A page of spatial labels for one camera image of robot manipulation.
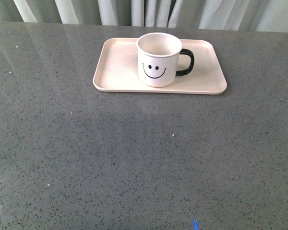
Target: curtain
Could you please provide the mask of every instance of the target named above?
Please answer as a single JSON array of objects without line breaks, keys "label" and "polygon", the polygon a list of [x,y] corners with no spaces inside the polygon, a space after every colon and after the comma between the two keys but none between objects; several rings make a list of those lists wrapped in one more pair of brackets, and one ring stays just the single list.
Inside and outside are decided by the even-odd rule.
[{"label": "curtain", "polygon": [[288,32],[288,0],[0,0],[0,21]]}]

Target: black mug handle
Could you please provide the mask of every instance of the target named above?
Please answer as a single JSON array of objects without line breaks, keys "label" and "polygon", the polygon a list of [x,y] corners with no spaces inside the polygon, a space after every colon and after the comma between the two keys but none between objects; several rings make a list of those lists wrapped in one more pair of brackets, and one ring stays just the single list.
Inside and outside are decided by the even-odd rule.
[{"label": "black mug handle", "polygon": [[191,58],[191,62],[188,68],[184,69],[184,70],[178,70],[176,71],[176,76],[183,76],[183,75],[187,75],[188,73],[190,73],[193,69],[194,66],[194,55],[192,53],[192,51],[188,50],[188,49],[182,49],[180,52],[181,55],[188,55]]}]

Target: countertop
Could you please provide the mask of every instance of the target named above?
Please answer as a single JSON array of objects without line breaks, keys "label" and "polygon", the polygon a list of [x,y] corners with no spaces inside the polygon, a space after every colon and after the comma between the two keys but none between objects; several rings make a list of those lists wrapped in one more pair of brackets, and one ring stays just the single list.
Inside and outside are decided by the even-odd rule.
[{"label": "countertop", "polygon": [[[219,95],[97,90],[103,43],[210,42]],[[288,230],[288,33],[0,22],[0,230]]]}]

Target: rectangular tray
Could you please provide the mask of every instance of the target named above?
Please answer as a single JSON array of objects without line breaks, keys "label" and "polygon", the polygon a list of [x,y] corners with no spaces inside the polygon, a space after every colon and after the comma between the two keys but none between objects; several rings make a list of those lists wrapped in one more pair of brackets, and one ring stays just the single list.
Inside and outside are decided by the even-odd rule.
[{"label": "rectangular tray", "polygon": [[[188,75],[176,77],[165,87],[145,85],[138,78],[137,38],[112,38],[102,48],[93,84],[105,92],[159,92],[220,94],[227,87],[213,46],[203,40],[181,39],[183,48],[194,53],[195,64]],[[180,55],[178,70],[189,66],[190,58]]]}]

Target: mug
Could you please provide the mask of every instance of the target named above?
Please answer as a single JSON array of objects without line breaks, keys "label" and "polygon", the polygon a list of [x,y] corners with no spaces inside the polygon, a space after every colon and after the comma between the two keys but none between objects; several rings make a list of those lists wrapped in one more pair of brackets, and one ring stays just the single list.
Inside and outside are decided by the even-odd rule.
[{"label": "mug", "polygon": [[[141,36],[137,42],[139,79],[152,87],[171,84],[176,76],[190,73],[194,66],[192,51],[182,48],[182,42],[166,33],[150,33]],[[187,69],[177,71],[179,55],[191,58]]]}]

